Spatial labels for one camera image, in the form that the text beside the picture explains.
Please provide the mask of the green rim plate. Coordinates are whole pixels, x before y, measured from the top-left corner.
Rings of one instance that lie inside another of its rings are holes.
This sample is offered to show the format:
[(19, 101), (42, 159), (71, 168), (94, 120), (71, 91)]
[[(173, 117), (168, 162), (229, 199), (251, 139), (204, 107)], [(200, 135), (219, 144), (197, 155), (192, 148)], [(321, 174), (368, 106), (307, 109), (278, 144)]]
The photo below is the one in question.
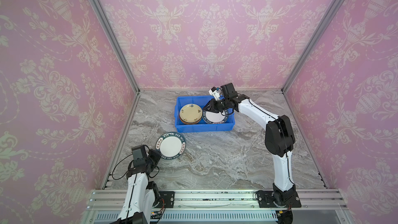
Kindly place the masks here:
[(164, 160), (174, 160), (179, 158), (186, 149), (185, 137), (177, 132), (169, 132), (161, 135), (156, 144), (156, 150)]
[(224, 110), (220, 113), (213, 113), (209, 111), (204, 111), (202, 114), (202, 119), (207, 124), (223, 124), (226, 123), (229, 118), (229, 112)]

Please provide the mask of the cream floral plate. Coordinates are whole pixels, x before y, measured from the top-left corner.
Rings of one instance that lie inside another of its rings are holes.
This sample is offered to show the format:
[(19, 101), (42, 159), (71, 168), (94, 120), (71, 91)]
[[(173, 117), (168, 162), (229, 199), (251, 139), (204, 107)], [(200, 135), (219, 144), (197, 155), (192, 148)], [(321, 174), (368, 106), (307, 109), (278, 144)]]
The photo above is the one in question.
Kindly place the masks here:
[(179, 111), (180, 120), (195, 122), (202, 119), (202, 108), (196, 104), (184, 105)]

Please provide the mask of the teal patterned plate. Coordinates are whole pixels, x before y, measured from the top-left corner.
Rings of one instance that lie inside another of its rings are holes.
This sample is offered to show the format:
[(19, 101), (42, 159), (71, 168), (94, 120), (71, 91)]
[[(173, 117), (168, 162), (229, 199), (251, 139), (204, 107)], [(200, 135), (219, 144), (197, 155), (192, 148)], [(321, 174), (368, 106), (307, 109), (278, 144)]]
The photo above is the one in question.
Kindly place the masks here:
[(195, 121), (195, 122), (186, 122), (186, 121), (183, 121), (183, 120), (180, 120), (183, 124), (186, 124), (186, 125), (193, 125), (193, 124), (198, 124), (201, 120), (198, 120), (198, 121)]

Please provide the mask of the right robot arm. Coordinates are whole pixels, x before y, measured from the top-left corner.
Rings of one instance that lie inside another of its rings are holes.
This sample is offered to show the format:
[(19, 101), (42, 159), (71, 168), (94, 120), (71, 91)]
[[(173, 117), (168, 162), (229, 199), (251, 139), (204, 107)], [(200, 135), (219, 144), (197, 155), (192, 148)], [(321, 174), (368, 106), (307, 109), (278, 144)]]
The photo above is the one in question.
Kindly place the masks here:
[(222, 113), (232, 110), (246, 115), (265, 130), (264, 144), (273, 156), (274, 182), (273, 198), (279, 207), (301, 207), (292, 179), (292, 151), (295, 144), (294, 131), (290, 118), (273, 114), (250, 97), (236, 92), (234, 85), (228, 83), (220, 88), (209, 90), (212, 99), (203, 107), (206, 112)]

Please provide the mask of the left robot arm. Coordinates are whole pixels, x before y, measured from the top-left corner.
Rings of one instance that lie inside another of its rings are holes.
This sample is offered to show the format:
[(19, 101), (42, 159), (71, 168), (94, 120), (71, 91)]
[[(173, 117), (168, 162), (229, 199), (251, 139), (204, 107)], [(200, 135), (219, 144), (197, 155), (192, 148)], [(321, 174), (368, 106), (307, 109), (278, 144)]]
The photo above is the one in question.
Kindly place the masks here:
[(151, 211), (160, 199), (158, 187), (150, 181), (154, 169), (158, 169), (161, 154), (147, 145), (132, 148), (127, 156), (129, 163), (124, 177), (127, 179), (127, 192), (123, 207), (115, 224), (149, 224)]

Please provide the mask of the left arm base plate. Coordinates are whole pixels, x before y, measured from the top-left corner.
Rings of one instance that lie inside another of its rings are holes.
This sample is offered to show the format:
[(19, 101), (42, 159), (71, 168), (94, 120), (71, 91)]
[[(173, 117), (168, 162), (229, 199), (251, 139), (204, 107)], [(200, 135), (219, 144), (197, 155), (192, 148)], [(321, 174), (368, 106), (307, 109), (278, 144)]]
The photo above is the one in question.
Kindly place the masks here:
[(174, 208), (175, 192), (160, 191), (152, 205), (153, 208)]

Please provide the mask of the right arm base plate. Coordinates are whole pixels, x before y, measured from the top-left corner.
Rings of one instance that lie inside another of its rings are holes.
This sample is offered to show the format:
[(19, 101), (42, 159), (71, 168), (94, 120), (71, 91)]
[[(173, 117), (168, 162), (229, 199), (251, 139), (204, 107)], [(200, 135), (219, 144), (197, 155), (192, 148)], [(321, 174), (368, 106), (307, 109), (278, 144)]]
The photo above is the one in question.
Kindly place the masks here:
[(264, 191), (255, 192), (255, 199), (260, 208), (301, 208), (298, 193), (291, 189), (286, 192)]

